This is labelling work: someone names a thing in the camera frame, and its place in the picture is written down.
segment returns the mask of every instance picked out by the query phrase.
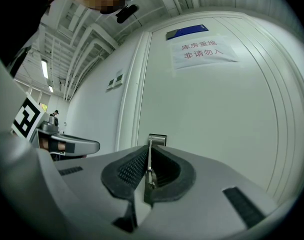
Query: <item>white door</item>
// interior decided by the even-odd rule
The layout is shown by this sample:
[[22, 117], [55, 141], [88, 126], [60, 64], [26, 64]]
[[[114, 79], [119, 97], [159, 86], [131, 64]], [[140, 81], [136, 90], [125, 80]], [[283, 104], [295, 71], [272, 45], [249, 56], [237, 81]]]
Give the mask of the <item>white door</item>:
[[[209, 31], [165, 38], [169, 31], [200, 24]], [[276, 177], [270, 190], [273, 196], [284, 173], [285, 156], [293, 145], [288, 139], [294, 129], [288, 124], [294, 120], [284, 109], [288, 94], [281, 94], [273, 76], [274, 64], [279, 62], [271, 68], [272, 62], [266, 59], [271, 57], [257, 48], [260, 44], [253, 45], [258, 43], [254, 38], [257, 33], [245, 37], [248, 29], [249, 25], [241, 27], [231, 18], [208, 17], [153, 33], [138, 144], [146, 144], [149, 134], [167, 135], [167, 146], [221, 161], [266, 191]], [[172, 44], [212, 36], [222, 36], [238, 62], [174, 70]]]

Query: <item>ceiling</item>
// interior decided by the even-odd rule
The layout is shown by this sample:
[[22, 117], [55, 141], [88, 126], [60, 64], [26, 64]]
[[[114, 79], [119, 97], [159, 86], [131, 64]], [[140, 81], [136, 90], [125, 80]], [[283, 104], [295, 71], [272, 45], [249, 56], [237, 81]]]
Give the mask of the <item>ceiling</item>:
[[[304, 38], [303, 27], [284, 0], [132, 0], [128, 4], [138, 5], [139, 10], [118, 24], [116, 12], [103, 15], [73, 0], [55, 0], [42, 17], [38, 39], [15, 78], [47, 92], [52, 86], [55, 95], [70, 100], [91, 70], [130, 33], [188, 9], [217, 6], [251, 10], [271, 16]], [[48, 79], [43, 76], [41, 59], [48, 61]]]

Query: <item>ceiling light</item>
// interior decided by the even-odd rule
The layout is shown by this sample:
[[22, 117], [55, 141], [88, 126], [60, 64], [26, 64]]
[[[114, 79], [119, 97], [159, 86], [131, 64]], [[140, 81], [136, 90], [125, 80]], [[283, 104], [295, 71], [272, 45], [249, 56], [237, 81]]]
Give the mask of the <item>ceiling light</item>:
[[43, 75], [44, 75], [45, 78], [48, 78], [48, 75], [47, 75], [47, 61], [42, 59], [41, 64], [42, 64]]

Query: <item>door frame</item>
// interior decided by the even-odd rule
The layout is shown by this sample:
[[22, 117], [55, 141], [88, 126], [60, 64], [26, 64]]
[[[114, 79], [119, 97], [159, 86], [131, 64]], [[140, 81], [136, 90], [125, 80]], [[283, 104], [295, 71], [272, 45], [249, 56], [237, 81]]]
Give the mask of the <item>door frame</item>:
[[[300, 96], [302, 97], [302, 101], [304, 103], [304, 79], [292, 57], [287, 52], [287, 50], [281, 45], [281, 43], [276, 38], [274, 38], [265, 28], [263, 28], [259, 23], [257, 23], [251, 16], [242, 12], [234, 11], [203, 11], [180, 15], [178, 17], [170, 18], [160, 23], [156, 23], [148, 28], [145, 28], [145, 30], [141, 33], [141, 37], [137, 44], [134, 56], [132, 58], [127, 81], [124, 87], [119, 112], [115, 151], [137, 146], [138, 143], [139, 121], [143, 98], [145, 74], [153, 32], [181, 22], [213, 17], [243, 19], [244, 21], [252, 25], [267, 40], [269, 40], [269, 42], [273, 44], [273, 46], [284, 57], [285, 61], [290, 65], [290, 68], [294, 73], [296, 83], [298, 84], [300, 90]], [[295, 193], [299, 193], [304, 186], [304, 168], [301, 173], [301, 179], [302, 180], [300, 184], [298, 184], [298, 186], [296, 187]]]

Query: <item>paper sign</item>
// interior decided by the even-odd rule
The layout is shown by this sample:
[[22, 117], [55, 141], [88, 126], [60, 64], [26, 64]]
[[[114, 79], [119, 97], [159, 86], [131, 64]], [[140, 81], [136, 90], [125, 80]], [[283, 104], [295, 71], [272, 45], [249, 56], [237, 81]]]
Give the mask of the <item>paper sign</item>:
[[37, 105], [28, 93], [26, 95], [27, 97], [18, 111], [11, 128], [19, 137], [30, 140], [35, 128], [43, 122], [42, 118], [45, 111]]
[[202, 64], [237, 62], [233, 49], [222, 36], [205, 36], [172, 45], [175, 70]]

